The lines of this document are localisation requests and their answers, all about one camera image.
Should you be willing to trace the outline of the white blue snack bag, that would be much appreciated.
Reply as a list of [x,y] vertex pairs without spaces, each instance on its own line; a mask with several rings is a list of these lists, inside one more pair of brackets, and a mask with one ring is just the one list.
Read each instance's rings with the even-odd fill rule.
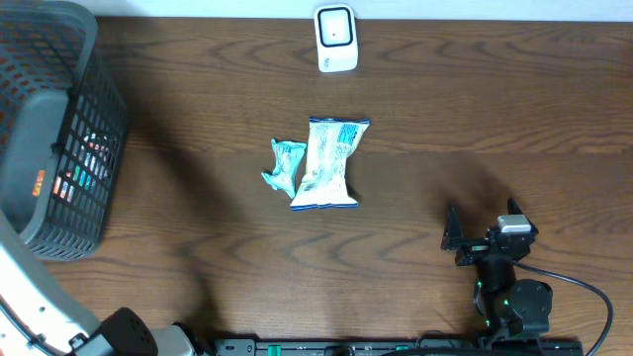
[[346,165],[370,125],[368,119],[310,118],[306,170],[292,211],[358,207],[348,193]]

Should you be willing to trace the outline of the teal snack packet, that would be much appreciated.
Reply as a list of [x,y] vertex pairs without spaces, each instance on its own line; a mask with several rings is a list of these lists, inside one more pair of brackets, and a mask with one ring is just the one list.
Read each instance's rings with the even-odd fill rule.
[[274,190],[282,190],[290,199],[294,199],[297,194],[296,175],[308,145],[305,142],[272,138],[271,147],[275,167],[271,172],[262,172],[261,175]]

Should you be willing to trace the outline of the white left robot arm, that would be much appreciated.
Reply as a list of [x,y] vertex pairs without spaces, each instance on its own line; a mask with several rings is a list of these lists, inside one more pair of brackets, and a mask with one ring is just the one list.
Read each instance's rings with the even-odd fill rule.
[[101,320],[69,294],[1,218],[3,355],[211,355],[185,325],[150,329],[128,308]]

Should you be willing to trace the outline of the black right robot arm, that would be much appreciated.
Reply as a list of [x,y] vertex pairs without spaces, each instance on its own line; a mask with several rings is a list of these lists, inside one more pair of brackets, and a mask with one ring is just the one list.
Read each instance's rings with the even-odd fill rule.
[[518,280],[514,271],[530,253],[537,234],[538,228],[513,199],[507,201],[507,213],[483,237],[466,236],[455,207],[447,209],[440,248],[455,253],[456,265],[476,268],[473,303],[488,328],[478,340],[483,348],[514,340],[536,342],[549,330],[551,287],[533,279]]

